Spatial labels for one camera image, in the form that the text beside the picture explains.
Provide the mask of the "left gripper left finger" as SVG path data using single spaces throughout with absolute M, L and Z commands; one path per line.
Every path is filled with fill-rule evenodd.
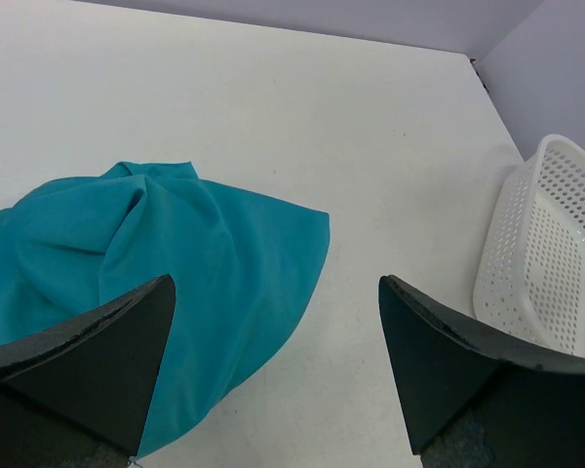
M 137 455 L 176 304 L 159 276 L 0 346 L 0 467 L 126 467 Z

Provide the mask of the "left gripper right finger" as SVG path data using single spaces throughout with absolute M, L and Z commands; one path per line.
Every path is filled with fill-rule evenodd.
M 410 449 L 426 467 L 585 467 L 585 359 L 384 276 L 381 325 Z

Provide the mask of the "white perforated plastic basket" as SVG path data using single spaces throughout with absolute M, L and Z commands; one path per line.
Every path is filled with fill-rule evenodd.
M 559 135 L 504 181 L 473 291 L 475 317 L 585 358 L 585 151 Z

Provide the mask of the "dark teal t shirt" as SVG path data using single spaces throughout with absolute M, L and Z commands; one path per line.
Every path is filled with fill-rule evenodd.
M 194 428 L 300 322 L 330 219 L 198 177 L 123 162 L 49 181 L 0 211 L 0 345 L 88 312 L 164 274 L 175 314 L 139 454 Z

